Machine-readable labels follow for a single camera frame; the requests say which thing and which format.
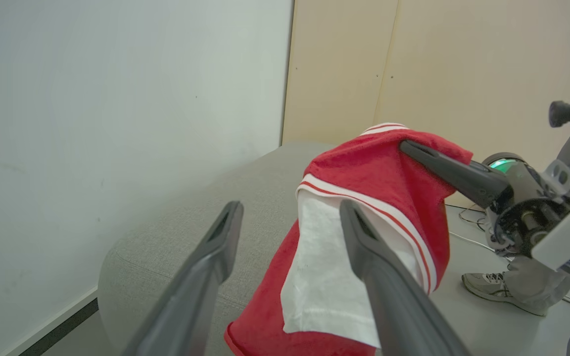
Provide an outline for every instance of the white cloth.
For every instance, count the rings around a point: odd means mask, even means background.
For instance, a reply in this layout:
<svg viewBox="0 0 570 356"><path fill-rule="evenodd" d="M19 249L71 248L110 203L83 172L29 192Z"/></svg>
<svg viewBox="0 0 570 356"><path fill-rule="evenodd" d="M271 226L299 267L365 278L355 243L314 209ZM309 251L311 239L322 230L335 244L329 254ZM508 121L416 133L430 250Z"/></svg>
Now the white cloth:
<svg viewBox="0 0 570 356"><path fill-rule="evenodd" d="M371 304L364 283L346 252L339 217L343 197L325 197L300 188L300 238L281 290L283 331L319 331L380 347ZM423 276L406 237L377 212L360 204L380 237L398 255L423 287Z"/></svg>

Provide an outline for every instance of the gray shoe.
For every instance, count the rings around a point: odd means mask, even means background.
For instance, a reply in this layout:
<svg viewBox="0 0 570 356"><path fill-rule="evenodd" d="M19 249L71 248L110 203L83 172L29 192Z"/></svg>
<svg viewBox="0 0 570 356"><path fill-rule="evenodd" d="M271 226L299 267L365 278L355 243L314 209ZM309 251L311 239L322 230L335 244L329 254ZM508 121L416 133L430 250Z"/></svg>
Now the gray shoe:
<svg viewBox="0 0 570 356"><path fill-rule="evenodd" d="M548 309L536 309L527 304L521 303L514 298L509 289L505 286L502 273L466 273L461 276L463 285L477 297L491 300L493 302L504 302L513 304L523 311L538 315L541 317L547 316Z"/></svg>

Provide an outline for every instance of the gray cushion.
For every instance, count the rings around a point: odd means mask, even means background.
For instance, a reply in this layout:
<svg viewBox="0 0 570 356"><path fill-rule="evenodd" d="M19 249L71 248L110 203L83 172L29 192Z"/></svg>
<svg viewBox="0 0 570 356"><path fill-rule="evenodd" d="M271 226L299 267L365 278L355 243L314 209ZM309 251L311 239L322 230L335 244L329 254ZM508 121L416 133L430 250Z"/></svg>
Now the gray cushion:
<svg viewBox="0 0 570 356"><path fill-rule="evenodd" d="M260 284L272 256L297 217L294 190L317 155L333 146L290 142L215 180L203 191L178 199L156 221L120 239L104 259L98 282L102 322L122 349L170 278L230 200L245 207L237 259L220 288L207 355L232 355L224 342Z"/></svg>

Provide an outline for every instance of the gray floor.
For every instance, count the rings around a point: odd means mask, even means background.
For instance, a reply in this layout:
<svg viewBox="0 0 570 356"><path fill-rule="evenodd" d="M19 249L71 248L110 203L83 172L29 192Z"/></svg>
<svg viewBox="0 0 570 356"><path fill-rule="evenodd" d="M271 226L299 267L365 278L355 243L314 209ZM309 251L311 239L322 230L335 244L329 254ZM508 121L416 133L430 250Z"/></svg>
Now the gray floor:
<svg viewBox="0 0 570 356"><path fill-rule="evenodd" d="M485 243L475 225L455 218L461 211L449 208L450 231ZM477 220L482 215L466 212ZM450 237L452 255L441 286L432 295L437 308L475 356L563 356L570 336L570 304L560 302L547 317L537 317L509 304L488 302L468 293L461 275L468 272L502 272L507 261L492 252ZM98 313L65 336L45 356L117 356Z"/></svg>
<svg viewBox="0 0 570 356"><path fill-rule="evenodd" d="M118 354L109 344L100 314L96 312L50 347L43 356L118 356Z"/></svg>

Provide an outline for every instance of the white stripe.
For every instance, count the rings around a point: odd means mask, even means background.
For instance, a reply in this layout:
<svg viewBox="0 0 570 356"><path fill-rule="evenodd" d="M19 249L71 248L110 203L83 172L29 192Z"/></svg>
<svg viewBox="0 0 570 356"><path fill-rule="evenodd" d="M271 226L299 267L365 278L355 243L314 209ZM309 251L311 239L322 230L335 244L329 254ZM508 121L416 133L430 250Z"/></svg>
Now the white stripe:
<svg viewBox="0 0 570 356"><path fill-rule="evenodd" d="M380 216L380 218L384 219L384 221L387 221L387 223L389 223L389 225L393 226L393 228L398 230L398 232L400 232L402 237L405 238L410 243L410 246L414 250L416 257L418 257L417 261L419 264L419 268L421 269L421 275L424 279L424 288L426 289L427 293L434 292L434 289L437 286L437 270L434 266L434 261L432 260L432 256L430 255L430 250L428 250L428 246L426 245L426 243L422 239L421 235L419 234L419 232L417 231L417 229L415 228L413 223L404 215L403 212L398 210L396 207L389 205L388 203L385 203L384 201L373 198L371 196L367 196L367 195L361 194L359 192L351 191L349 189L344 189L344 188L339 187L337 185L327 183L323 180L319 180L318 178L316 178L312 174L305 175L305 177L303 178L303 182L309 182L310 184L318 187L319 189L323 189L323 190L326 190L328 192L333 192L335 194L339 194L341 196L346 196L346 197L350 196L350 197L356 198L360 201L364 201L364 203L370 205L371 207L380 209L383 212L386 212L390 216L396 218L400 223L402 223L402 225L404 225L404 227L406 227L406 229L410 232L410 234L412 234L412 236L414 236L414 238L415 238L414 240L400 226L398 226L396 223L394 223L394 221L389 219L384 214L380 214L380 212L378 212L374 209L371 209L371 211L373 211L375 214ZM319 196L334 196L332 194L326 194L324 192L317 191L317 190L313 189L312 187L310 187L309 185L304 185L304 184L301 184L298 186L298 188L296 189L296 196L298 196L298 191L301 189L305 189L305 190L310 191L310 192L317 194ZM415 244L415 242L417 242L419 244L419 246L421 247L421 251L423 252L425 261L422 261L421 254L419 253L419 248ZM426 264L426 266L428 266L428 270L430 271L430 281L427 281L428 274L426 273L426 267L424 264Z"/></svg>
<svg viewBox="0 0 570 356"><path fill-rule="evenodd" d="M387 126L386 128L378 128L378 129L369 129L368 131L364 131L360 134L360 136L364 135L371 135L371 134L378 134L378 133L385 133L386 131L393 131L393 130L409 130L405 126Z"/></svg>
<svg viewBox="0 0 570 356"><path fill-rule="evenodd" d="M397 123L397 122L383 122L383 123L381 123L381 124L373 125L373 126L371 126L370 128L368 128L368 129L366 129L366 130L364 130L364 131L377 129L377 128L379 128L380 126L385 126L385 125L401 125L401 126L406 127L405 124L399 124L399 123Z"/></svg>

